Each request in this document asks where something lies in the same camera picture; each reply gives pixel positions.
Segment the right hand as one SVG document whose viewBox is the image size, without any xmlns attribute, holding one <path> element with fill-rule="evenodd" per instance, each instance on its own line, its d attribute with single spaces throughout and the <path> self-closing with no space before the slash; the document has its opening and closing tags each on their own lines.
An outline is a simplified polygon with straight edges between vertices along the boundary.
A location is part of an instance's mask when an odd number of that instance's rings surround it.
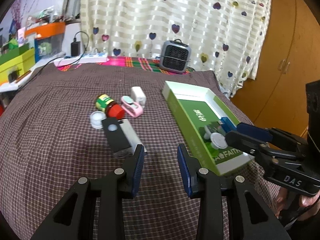
<svg viewBox="0 0 320 240">
<path fill-rule="evenodd" d="M 277 204 L 277 213 L 276 216 L 279 216 L 280 211 L 284 208 L 286 205 L 286 198 L 287 198 L 287 189 L 281 187 L 278 192 L 276 204 Z M 303 213 L 301 216 L 298 217 L 298 221 L 306 220 L 314 215 L 317 215 L 319 212 L 319 201 L 317 199 L 319 198 L 319 192 L 313 197 L 307 197 L 307 196 L 300 196 L 299 198 L 299 206 L 306 208 L 308 206 L 312 206 L 310 210 Z"/>
</svg>

